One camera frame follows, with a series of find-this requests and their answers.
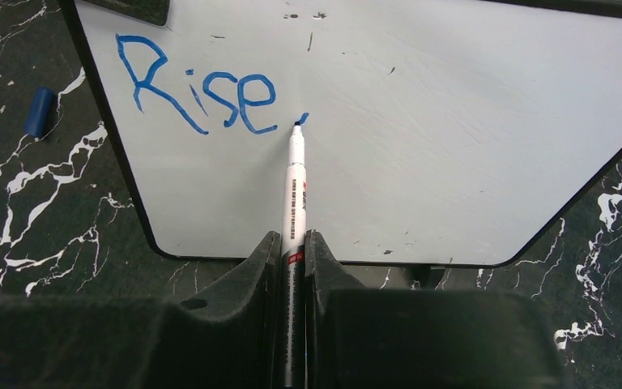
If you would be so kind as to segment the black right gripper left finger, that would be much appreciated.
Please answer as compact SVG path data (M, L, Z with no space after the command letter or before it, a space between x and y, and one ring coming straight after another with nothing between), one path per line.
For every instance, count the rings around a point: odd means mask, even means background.
M1 297L0 388L265 388L281 238L181 302Z

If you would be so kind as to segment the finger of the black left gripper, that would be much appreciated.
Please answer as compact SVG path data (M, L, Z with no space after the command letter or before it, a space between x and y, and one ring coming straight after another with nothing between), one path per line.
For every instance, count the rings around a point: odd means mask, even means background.
M119 14L164 26L168 20L170 0L87 0L87 2Z

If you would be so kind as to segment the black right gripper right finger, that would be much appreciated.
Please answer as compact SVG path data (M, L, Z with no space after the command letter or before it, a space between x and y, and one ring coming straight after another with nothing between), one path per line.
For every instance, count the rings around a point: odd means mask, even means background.
M375 289L305 238L312 388L566 388L541 311L515 293Z

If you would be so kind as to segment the blue white marker pen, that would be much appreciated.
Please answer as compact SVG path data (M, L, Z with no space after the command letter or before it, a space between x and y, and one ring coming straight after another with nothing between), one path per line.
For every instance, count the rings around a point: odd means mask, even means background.
M276 388L305 386L305 236L307 173L302 125L294 123L288 142L288 166L281 231L281 322L276 363Z

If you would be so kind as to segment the blue marker cap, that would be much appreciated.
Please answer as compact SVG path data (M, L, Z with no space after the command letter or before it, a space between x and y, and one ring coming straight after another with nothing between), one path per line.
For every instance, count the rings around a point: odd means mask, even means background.
M53 91L49 88L40 87L36 90L24 124L24 133L26 135L35 139L39 139L43 135L52 99Z

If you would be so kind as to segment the black framed whiteboard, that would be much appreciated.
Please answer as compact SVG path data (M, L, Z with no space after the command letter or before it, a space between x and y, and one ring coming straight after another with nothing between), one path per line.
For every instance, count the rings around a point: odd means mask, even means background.
M149 246L246 256L307 225L346 262L517 259L622 153L622 1L60 4Z

